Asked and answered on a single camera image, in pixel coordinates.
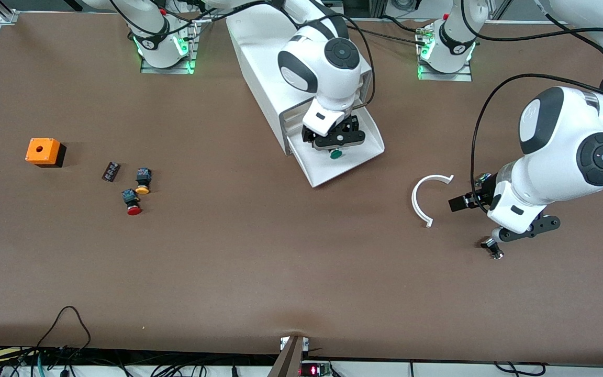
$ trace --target orange box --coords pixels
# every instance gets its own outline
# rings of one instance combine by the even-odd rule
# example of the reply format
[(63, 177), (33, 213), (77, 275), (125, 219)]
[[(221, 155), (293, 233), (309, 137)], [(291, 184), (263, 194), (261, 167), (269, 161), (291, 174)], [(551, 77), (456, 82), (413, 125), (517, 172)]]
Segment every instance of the orange box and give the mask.
[(29, 141), (25, 160), (40, 168), (60, 168), (66, 147), (55, 139), (33, 138)]

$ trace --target wooden board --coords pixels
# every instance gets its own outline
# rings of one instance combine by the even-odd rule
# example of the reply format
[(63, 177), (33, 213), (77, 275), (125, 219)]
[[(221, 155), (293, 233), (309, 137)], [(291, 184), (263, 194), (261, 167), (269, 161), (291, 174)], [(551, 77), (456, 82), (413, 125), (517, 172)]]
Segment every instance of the wooden board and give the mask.
[[(447, 204), (469, 189), (474, 122), (496, 84), (522, 72), (596, 84), (594, 50), (571, 36), (484, 41), (474, 82), (443, 83), (418, 81), (411, 45), (369, 36), (385, 153), (313, 189), (224, 23), (187, 76), (139, 74), (126, 34), (103, 14), (22, 14), (2, 28), (0, 344), (36, 344), (75, 305), (102, 348), (275, 353), (298, 332), (333, 357), (603, 363), (603, 192), (551, 205), (562, 227), (503, 245), (498, 262), (476, 248), (495, 224)], [(519, 114), (552, 85), (523, 79), (496, 96), (477, 172), (521, 156)], [(62, 169), (24, 161), (29, 138), (46, 137), (67, 146)], [(109, 161), (122, 163), (115, 183), (101, 180)], [(129, 217), (120, 191), (138, 167), (154, 177)], [(426, 229), (410, 196), (429, 174), (455, 180), (421, 187)], [(46, 344), (83, 337), (67, 315)]]

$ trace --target white curved plastic part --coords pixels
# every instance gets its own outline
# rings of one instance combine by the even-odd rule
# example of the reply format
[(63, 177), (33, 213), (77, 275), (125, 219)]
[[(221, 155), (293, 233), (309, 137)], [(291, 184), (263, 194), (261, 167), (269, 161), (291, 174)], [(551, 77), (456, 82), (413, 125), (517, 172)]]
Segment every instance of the white curved plastic part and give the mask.
[(416, 213), (418, 214), (418, 216), (423, 219), (423, 221), (427, 222), (427, 227), (431, 227), (431, 222), (433, 222), (433, 219), (431, 217), (429, 217), (428, 215), (426, 215), (423, 210), (420, 209), (420, 206), (418, 205), (418, 187), (420, 187), (420, 184), (422, 184), (423, 182), (426, 181), (441, 181), (445, 184), (449, 184), (450, 181), (453, 180), (453, 175), (451, 176), (442, 176), (439, 174), (433, 174), (430, 176), (426, 176), (425, 178), (421, 179), (419, 182), (417, 182), (416, 187), (414, 187), (414, 191), (411, 193), (411, 203), (414, 205), (414, 210), (416, 210)]

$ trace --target green led light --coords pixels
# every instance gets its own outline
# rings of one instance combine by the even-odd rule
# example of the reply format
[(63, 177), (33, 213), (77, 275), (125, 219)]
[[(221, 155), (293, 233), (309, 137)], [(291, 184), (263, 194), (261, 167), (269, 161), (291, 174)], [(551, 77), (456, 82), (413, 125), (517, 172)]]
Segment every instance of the green led light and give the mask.
[(436, 46), (436, 41), (434, 41), (434, 38), (429, 38), (429, 42), (420, 51), (420, 57), (425, 60), (429, 59), (429, 55), (431, 55), (431, 50), (434, 48), (434, 46)]
[(136, 49), (139, 55), (143, 56), (143, 52), (141, 52), (141, 45), (139, 45), (139, 41), (137, 41), (136, 38), (134, 38), (134, 45), (136, 45)]
[(174, 41), (174, 45), (176, 45), (176, 49), (178, 50), (178, 53), (181, 55), (186, 55), (187, 54), (187, 42), (184, 41), (182, 38), (174, 38), (172, 40)]
[(471, 54), (474, 52), (474, 48), (476, 48), (476, 43), (474, 42), (473, 45), (471, 45), (471, 47), (469, 48), (469, 55), (467, 56), (467, 62), (469, 62), (469, 60), (471, 60)]
[(194, 61), (185, 62), (185, 69), (187, 69), (188, 74), (194, 74)]

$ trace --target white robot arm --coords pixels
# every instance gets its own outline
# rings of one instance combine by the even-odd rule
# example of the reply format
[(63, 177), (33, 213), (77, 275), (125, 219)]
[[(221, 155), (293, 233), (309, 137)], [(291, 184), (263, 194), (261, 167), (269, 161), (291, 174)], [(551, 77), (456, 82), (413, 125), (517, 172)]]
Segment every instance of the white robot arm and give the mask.
[[(603, 27), (603, 6), (592, 0), (551, 0), (551, 6), (576, 27)], [(603, 47), (603, 33), (593, 38)], [(449, 201), (453, 212), (489, 205), (488, 217), (500, 225), (483, 244), (493, 258), (503, 255), (497, 241), (557, 229), (557, 217), (541, 216), (548, 204), (603, 190), (603, 94), (558, 86), (543, 91), (524, 108), (519, 139), (524, 157), (483, 176), (475, 196)]]
[[(119, 10), (129, 19), (128, 25), (139, 50), (151, 66), (167, 68), (187, 54), (187, 51), (177, 48), (180, 32), (164, 35), (179, 28), (179, 21), (172, 15), (161, 15), (151, 0), (85, 2), (99, 9)], [(252, 0), (205, 0), (204, 3), (216, 9), (230, 9), (249, 2)], [(285, 81), (294, 88), (316, 95), (302, 119), (306, 126), (304, 140), (312, 142), (316, 149), (362, 143), (365, 134), (358, 131), (356, 119), (350, 117), (362, 85), (362, 59), (349, 39), (342, 16), (317, 0), (285, 0), (276, 5), (297, 24), (303, 25), (282, 47), (278, 54), (278, 68)], [(327, 137), (330, 131), (339, 127), (342, 132), (326, 138), (323, 141), (326, 146), (315, 141), (317, 137)]]
[(183, 32), (175, 31), (186, 22), (172, 15), (162, 15), (157, 5), (150, 0), (83, 0), (83, 2), (96, 9), (108, 9), (114, 12), (117, 7), (117, 10), (129, 19), (127, 26), (134, 35), (139, 52), (151, 66), (169, 68), (187, 55), (187, 50), (182, 48)]
[(427, 28), (433, 34), (427, 52), (421, 59), (439, 72), (457, 72), (469, 59), (476, 41), (476, 36), (467, 29), (462, 19), (462, 2), (467, 23), (476, 32), (481, 30), (488, 19), (490, 9), (486, 0), (453, 0), (453, 7), (444, 19), (438, 19)]
[(488, 217), (524, 234), (543, 209), (603, 190), (603, 95), (550, 88), (526, 106), (524, 157), (496, 175)]

